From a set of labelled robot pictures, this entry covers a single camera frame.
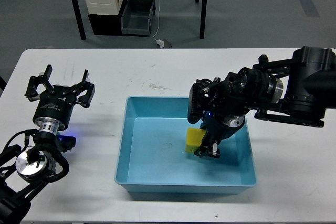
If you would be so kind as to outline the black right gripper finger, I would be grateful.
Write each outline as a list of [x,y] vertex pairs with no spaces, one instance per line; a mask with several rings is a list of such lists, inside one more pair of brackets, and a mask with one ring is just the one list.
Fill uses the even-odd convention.
[[199,158],[220,158],[220,150],[218,148],[219,143],[220,141],[211,133],[206,132],[201,140],[201,145],[195,150],[194,155]]

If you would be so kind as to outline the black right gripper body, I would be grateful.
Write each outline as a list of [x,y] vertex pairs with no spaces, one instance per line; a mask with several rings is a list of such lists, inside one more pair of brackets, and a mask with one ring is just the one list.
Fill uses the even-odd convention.
[[222,117],[215,112],[206,111],[201,128],[206,130],[203,143],[220,143],[239,131],[246,122],[245,116],[228,115]]

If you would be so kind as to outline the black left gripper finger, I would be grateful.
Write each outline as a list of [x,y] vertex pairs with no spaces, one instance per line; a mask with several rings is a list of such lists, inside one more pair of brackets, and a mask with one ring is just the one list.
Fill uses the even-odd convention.
[[89,71],[85,69],[82,81],[73,85],[70,93],[74,96],[73,104],[81,105],[83,108],[90,107],[90,103],[95,93],[95,85],[90,82]]
[[40,73],[38,76],[31,76],[29,78],[27,90],[25,93],[25,97],[29,101],[36,101],[40,99],[40,95],[37,92],[37,88],[40,84],[42,84],[45,87],[46,91],[49,94],[54,94],[54,88],[49,83],[49,78],[52,73],[52,70],[53,70],[52,66],[47,65],[46,70],[44,72]]

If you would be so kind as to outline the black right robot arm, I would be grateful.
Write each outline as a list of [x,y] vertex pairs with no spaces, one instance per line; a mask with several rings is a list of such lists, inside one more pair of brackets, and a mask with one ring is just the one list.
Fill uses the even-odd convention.
[[261,55],[252,68],[225,79],[196,80],[189,94],[187,119],[205,131],[194,154],[219,158],[219,144],[239,131],[246,114],[294,125],[323,127],[325,111],[335,108],[335,53],[304,46],[291,59]]

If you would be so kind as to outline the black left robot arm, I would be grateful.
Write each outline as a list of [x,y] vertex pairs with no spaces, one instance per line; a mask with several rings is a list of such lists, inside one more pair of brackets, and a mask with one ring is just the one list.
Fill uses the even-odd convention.
[[34,197],[69,173],[63,154],[75,147],[76,138],[60,132],[68,128],[76,104],[90,106],[95,86],[87,70],[78,84],[52,85],[52,70],[48,65],[38,76],[31,76],[25,93],[30,102],[38,101],[33,116],[37,128],[22,131],[24,146],[11,144],[15,134],[1,152],[1,223],[20,223]]

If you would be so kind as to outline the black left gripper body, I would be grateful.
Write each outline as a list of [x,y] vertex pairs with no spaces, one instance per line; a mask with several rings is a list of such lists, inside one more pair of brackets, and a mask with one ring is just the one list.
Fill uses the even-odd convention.
[[58,131],[68,128],[70,117],[77,97],[69,86],[53,86],[54,92],[45,90],[39,96],[39,103],[33,116],[35,125],[40,126],[44,119],[54,119],[59,122]]

